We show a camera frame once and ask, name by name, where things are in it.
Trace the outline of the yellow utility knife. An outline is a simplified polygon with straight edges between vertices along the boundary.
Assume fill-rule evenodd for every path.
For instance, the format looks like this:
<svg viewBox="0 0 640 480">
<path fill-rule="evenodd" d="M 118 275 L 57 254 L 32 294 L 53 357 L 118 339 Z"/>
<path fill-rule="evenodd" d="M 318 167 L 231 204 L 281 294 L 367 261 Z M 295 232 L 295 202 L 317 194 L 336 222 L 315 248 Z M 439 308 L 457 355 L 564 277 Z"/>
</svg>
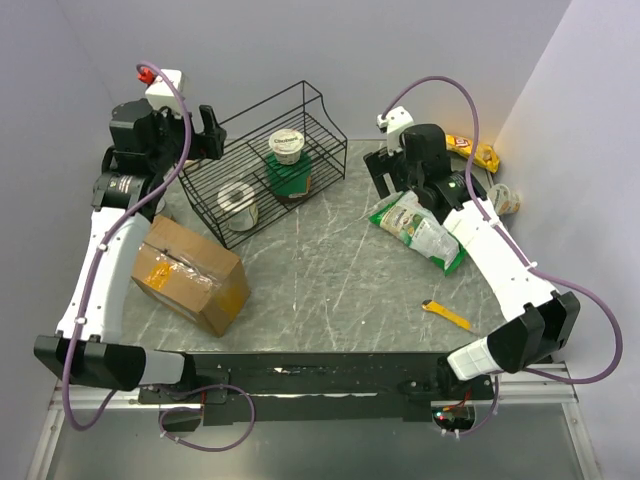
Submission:
<svg viewBox="0 0 640 480">
<path fill-rule="evenodd" d="M 425 312 L 430 312 L 446 319 L 447 321 L 451 322 L 452 324 L 456 325 L 457 327 L 463 330 L 466 330 L 466 331 L 472 330 L 471 323 L 467 319 L 447 309 L 446 307 L 444 307 L 443 305 L 439 304 L 434 300 L 423 301 L 422 309 Z"/>
</svg>

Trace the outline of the brown cardboard express box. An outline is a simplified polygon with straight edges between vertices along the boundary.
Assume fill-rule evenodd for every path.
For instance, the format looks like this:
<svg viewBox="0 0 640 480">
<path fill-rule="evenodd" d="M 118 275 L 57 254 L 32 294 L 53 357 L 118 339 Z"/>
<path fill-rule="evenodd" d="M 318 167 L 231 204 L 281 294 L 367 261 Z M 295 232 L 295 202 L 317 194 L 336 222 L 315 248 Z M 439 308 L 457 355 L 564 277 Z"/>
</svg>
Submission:
<svg viewBox="0 0 640 480">
<path fill-rule="evenodd" d="M 239 256 L 158 216 L 136 258 L 132 280 L 199 329 L 221 337 L 250 295 Z"/>
</svg>

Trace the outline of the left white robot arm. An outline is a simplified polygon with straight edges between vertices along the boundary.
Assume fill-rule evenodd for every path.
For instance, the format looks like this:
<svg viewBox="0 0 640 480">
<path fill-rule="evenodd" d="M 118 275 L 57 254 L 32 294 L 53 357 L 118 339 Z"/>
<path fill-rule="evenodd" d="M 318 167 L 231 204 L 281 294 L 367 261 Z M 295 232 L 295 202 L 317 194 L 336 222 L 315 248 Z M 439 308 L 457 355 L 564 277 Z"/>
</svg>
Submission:
<svg viewBox="0 0 640 480">
<path fill-rule="evenodd" d="M 115 107 L 109 123 L 111 146 L 93 186 L 87 253 L 69 306 L 52 335 L 40 335 L 35 357 L 65 386 L 132 391 L 162 385 L 174 401 L 198 389 L 191 355 L 121 343 L 127 284 L 163 185 L 182 155 L 218 160 L 226 131 L 209 105 L 199 108 L 203 129 L 146 99 Z"/>
</svg>

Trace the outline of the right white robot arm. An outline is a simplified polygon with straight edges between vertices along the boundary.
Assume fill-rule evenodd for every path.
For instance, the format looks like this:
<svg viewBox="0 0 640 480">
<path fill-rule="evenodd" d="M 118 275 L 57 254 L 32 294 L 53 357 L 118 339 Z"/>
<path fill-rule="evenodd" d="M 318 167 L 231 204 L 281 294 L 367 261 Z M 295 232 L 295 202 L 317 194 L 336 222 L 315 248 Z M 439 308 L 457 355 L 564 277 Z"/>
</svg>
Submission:
<svg viewBox="0 0 640 480">
<path fill-rule="evenodd" d="M 485 337 L 451 352 L 437 386 L 456 399 L 472 379 L 499 370 L 517 373 L 565 346 L 580 303 L 536 277 L 508 246 L 482 185 L 451 167 L 444 131 L 435 124 L 384 123 L 384 150 L 365 156 L 378 193 L 386 177 L 400 195 L 372 220 L 407 247 L 444 269 L 471 257 L 494 293 L 505 322 Z"/>
</svg>

